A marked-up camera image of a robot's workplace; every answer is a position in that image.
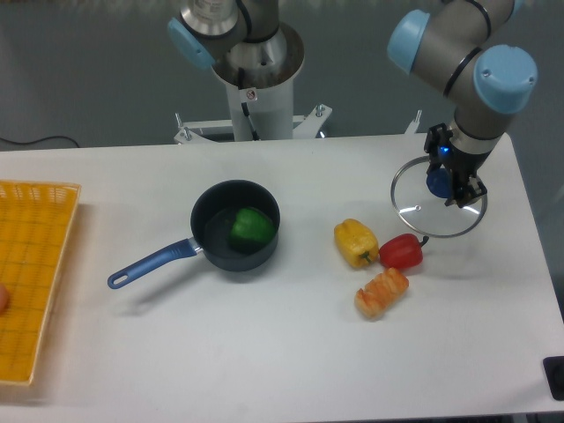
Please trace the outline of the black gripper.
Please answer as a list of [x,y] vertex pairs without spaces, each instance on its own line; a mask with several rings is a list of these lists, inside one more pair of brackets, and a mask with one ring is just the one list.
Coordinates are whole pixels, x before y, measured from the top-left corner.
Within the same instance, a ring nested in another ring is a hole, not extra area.
[[431,127],[424,145],[428,155],[427,184],[451,185],[445,206],[464,208],[475,204],[487,195],[477,171],[492,150],[492,139],[472,137],[456,123]]

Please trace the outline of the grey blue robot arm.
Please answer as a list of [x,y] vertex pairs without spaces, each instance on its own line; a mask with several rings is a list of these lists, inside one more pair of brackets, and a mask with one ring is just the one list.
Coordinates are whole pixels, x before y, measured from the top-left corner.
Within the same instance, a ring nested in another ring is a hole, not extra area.
[[[410,11],[390,36],[389,59],[456,106],[450,123],[428,130],[424,146],[428,188],[446,204],[464,207],[486,196],[478,170],[537,83],[526,51],[486,45],[519,8],[517,1],[448,1],[436,15]],[[167,31],[185,59],[223,83],[236,140],[306,134],[293,124],[304,46],[281,22],[277,2],[189,1]]]

